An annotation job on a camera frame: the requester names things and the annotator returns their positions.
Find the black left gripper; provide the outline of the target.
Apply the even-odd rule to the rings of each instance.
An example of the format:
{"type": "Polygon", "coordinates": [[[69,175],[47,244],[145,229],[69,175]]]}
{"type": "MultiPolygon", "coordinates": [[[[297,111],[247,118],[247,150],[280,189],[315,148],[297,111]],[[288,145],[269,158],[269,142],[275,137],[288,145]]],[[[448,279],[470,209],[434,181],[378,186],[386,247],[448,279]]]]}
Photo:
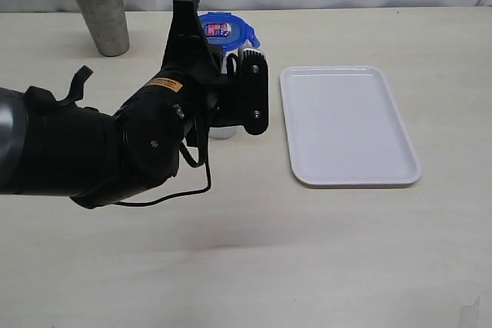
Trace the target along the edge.
{"type": "Polygon", "coordinates": [[[198,17],[200,0],[173,0],[168,40],[159,77],[159,113],[189,119],[231,119],[231,80],[222,72],[222,48],[209,43],[198,17]]]}

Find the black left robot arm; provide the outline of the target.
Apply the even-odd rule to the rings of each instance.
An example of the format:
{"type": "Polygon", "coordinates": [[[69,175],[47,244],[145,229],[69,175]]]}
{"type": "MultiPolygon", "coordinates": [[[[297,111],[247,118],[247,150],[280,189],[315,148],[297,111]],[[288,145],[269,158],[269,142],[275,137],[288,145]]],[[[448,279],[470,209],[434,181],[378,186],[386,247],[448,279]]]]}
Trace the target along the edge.
{"type": "Polygon", "coordinates": [[[207,167],[224,75],[198,5],[173,1],[160,70],[112,115],[78,105],[91,76],[85,66],[61,100],[36,86],[2,89],[1,192],[125,206],[174,177],[180,160],[207,167]]]}

